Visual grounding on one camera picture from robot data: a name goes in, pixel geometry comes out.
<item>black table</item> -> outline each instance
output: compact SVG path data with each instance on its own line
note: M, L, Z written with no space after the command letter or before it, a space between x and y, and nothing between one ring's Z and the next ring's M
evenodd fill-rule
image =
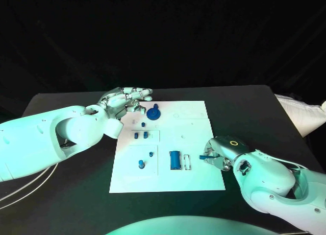
M102 93L37 94L24 116L88 106ZM266 154L323 171L266 86L154 90L152 100L203 100L213 136L235 135ZM103 136L93 147L59 163L34 193L0 210L0 234L105 234L170 215L226 218L278 233L298 231L248 206L230 171L222 173L225 191L108 193L115 141ZM33 177L0 183L0 194Z

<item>white paper sheet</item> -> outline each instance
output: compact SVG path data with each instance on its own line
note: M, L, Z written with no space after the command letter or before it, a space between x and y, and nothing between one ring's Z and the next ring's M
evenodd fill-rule
M139 105L148 110L154 103L161 113L157 120L139 112L121 118L124 128L116 141L109 193L225 190L220 170L199 159L213 137L204 102L158 101ZM170 170L170 151L181 154L181 170ZM184 169L183 155L188 155L190 170ZM144 161L142 169L138 160Z

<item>white cable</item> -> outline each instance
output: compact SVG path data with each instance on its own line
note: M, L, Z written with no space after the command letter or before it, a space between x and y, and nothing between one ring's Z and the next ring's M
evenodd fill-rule
M41 182L40 185L33 189L31 192L28 192L21 198L18 198L15 201L13 201L8 205L0 207L0 209L3 209L4 207L10 206L10 205L14 204L15 202L18 202L23 198L26 198L26 197L39 189L39 187L40 187L40 186L43 185L43 183L46 182L47 178L43 180L43 182Z
M295 165L298 168L307 169L302 165L299 165L299 164L297 164L297 163L292 163L292 162L285 161L285 160L282 160L282 159L278 159L278 158L275 158L275 157L271 157L271 158L272 158L274 160L278 160L279 162L289 163L289 164Z
M15 194L20 190L23 190L37 179L39 177L44 174L44 172L47 171L49 168L46 168L43 170L43 172L37 175L37 177L26 184L23 185L15 191L13 191L7 196L4 196L3 198L0 198L0 201L4 200L7 197L10 197L13 194Z

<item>robotic hand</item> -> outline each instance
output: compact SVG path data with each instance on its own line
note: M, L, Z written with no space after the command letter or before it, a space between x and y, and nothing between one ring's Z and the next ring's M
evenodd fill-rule
M1 123L0 181L39 172L95 145L103 134L115 139L119 118L126 112L144 114L138 99L150 101L148 94L151 89L115 88L95 105L70 106Z
M284 219L315 235L326 234L326 175L301 165L249 150L235 137L214 137L201 158L216 168L232 168L242 198L259 212ZM288 169L279 162L289 163Z

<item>black backdrop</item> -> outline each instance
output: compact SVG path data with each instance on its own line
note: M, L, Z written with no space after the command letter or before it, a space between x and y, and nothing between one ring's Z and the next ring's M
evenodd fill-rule
M326 1L0 0L0 122L37 93L248 84L326 99Z

